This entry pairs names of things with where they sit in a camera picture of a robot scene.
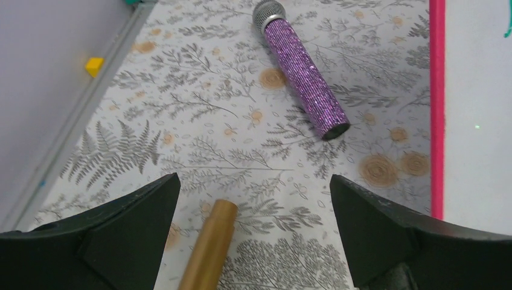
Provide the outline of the purple glitter toy microphone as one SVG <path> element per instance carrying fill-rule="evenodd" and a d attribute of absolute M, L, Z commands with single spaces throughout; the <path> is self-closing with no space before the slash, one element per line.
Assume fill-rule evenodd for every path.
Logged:
<path fill-rule="evenodd" d="M 350 122 L 295 30 L 286 20 L 284 7 L 278 1 L 260 1 L 253 10 L 252 20 L 319 137 L 329 141 L 346 132 Z"/>

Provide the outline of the teal corner clamp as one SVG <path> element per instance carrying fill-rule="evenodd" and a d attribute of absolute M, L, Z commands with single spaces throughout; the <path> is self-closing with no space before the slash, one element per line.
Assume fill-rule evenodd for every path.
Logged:
<path fill-rule="evenodd" d="M 127 5 L 137 5 L 141 2 L 144 2 L 144 0 L 124 0 L 124 2 L 127 4 Z"/>

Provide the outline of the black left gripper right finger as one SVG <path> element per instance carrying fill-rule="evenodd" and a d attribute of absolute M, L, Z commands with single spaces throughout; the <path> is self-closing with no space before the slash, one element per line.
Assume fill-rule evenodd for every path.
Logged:
<path fill-rule="evenodd" d="M 333 175 L 330 194 L 359 289 L 510 289 L 511 237 L 450 224 Z"/>

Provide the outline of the floral patterned mat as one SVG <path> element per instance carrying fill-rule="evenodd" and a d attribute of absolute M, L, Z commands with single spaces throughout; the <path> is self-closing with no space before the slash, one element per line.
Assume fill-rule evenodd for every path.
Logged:
<path fill-rule="evenodd" d="M 430 212 L 429 3 L 283 5 L 346 133 L 315 134 L 254 31 L 255 1 L 159 1 L 30 227 L 177 173 L 156 289 L 177 288 L 216 199 L 238 205 L 220 289 L 353 289 L 331 176 Z"/>

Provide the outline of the pink framed whiteboard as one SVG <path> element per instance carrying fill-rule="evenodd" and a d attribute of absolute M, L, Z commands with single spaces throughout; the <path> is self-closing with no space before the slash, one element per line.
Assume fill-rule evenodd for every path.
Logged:
<path fill-rule="evenodd" d="M 511 234 L 511 2 L 431 1 L 432 216 Z"/>

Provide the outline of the wooden pestle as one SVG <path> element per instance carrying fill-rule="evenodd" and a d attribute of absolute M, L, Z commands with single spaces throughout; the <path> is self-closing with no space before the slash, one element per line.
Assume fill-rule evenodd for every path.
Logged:
<path fill-rule="evenodd" d="M 218 199 L 205 219 L 178 290 L 216 289 L 234 234 L 238 207 Z"/>

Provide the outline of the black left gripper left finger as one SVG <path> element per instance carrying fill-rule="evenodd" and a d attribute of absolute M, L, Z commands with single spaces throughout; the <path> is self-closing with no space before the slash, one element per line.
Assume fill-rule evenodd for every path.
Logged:
<path fill-rule="evenodd" d="M 31 231 L 1 234 L 2 289 L 153 289 L 177 174 Z"/>

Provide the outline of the yellow small cube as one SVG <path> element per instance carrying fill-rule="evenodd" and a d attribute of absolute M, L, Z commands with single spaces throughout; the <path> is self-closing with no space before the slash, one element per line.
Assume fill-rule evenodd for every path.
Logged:
<path fill-rule="evenodd" d="M 96 78 L 99 75 L 103 64 L 104 58 L 91 57 L 85 64 L 85 70 L 92 78 Z"/>

